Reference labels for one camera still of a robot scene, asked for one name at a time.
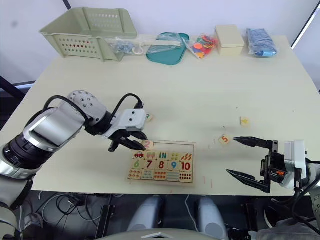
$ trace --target teal tray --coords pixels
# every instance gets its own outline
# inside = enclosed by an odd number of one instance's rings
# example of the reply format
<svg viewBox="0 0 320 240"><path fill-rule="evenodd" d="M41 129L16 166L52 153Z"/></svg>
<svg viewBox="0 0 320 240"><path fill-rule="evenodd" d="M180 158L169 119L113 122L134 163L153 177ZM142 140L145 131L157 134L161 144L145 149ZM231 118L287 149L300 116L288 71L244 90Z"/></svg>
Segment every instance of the teal tray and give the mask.
<svg viewBox="0 0 320 240"><path fill-rule="evenodd" d="M164 32L161 33L160 35L172 35L171 32ZM189 40L189 36L185 33L179 33L180 37ZM157 51L157 48L161 47L163 49L164 46L156 46L152 45L148 52L154 52ZM146 57L151 61L159 64L165 64L165 65L176 65L180 63L181 59L183 58L184 54L186 51L186 46L182 45L181 47L177 47L172 50L168 51L161 51L161 52L156 52L156 53L146 53Z"/></svg>

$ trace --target white box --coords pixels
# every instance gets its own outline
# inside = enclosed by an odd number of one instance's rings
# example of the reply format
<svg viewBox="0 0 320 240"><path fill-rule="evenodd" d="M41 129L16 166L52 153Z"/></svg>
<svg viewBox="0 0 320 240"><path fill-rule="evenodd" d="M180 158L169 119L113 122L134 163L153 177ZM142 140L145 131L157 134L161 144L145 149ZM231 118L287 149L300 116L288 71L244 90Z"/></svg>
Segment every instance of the white box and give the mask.
<svg viewBox="0 0 320 240"><path fill-rule="evenodd" d="M218 52L222 56L239 55L245 42L236 25L217 25Z"/></svg>

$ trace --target white wall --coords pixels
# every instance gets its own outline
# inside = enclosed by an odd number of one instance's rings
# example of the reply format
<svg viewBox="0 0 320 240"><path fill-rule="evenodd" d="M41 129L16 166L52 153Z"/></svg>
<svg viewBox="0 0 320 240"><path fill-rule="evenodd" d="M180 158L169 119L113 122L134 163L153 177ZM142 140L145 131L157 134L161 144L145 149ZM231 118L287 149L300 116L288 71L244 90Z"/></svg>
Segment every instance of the white wall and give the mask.
<svg viewBox="0 0 320 240"><path fill-rule="evenodd" d="M294 48L294 52L320 90L320 10Z"/></svg>
<svg viewBox="0 0 320 240"><path fill-rule="evenodd" d="M75 7L125 8L140 34L213 33L218 24L265 28L292 43L318 0L69 0ZM0 0L0 73L11 83L35 81L55 50L39 34L66 8L62 0Z"/></svg>

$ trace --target table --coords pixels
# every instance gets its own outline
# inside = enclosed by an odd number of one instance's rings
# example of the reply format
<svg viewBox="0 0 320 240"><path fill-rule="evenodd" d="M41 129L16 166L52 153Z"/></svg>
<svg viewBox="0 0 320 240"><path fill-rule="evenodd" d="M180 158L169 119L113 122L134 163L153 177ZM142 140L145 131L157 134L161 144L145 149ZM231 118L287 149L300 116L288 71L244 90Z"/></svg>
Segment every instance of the table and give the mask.
<svg viewBox="0 0 320 240"><path fill-rule="evenodd" d="M253 136L284 141L305 140L308 158L320 160L320 95L292 52L285 36L273 37L278 55L255 58L219 56L213 52L198 60L186 52L178 65L126 56L121 62L83 57L57 58L30 89L0 133L1 145L20 132L29 118L53 95L86 90L110 112L126 93L137 94L154 115L144 132L150 140L196 142L193 187L129 182L126 175L132 152L119 147L108 152L109 140L84 130L43 165L33 190L122 193L267 196L248 187L226 169L260 177L261 159L268 153L235 141L223 146L218 139ZM127 99L121 109L132 108ZM240 126L248 117L250 127ZM293 191L272 183L271 195Z"/></svg>

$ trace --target plastic basket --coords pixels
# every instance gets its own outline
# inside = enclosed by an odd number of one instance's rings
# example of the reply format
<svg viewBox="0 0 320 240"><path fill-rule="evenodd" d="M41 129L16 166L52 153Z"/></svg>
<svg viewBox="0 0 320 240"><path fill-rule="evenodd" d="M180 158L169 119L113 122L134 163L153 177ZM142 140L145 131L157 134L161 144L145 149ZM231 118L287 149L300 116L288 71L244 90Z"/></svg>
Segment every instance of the plastic basket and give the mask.
<svg viewBox="0 0 320 240"><path fill-rule="evenodd" d="M45 26L40 33L62 56L121 61L124 53L114 53L104 38L133 39L137 31L125 9L77 7Z"/></svg>

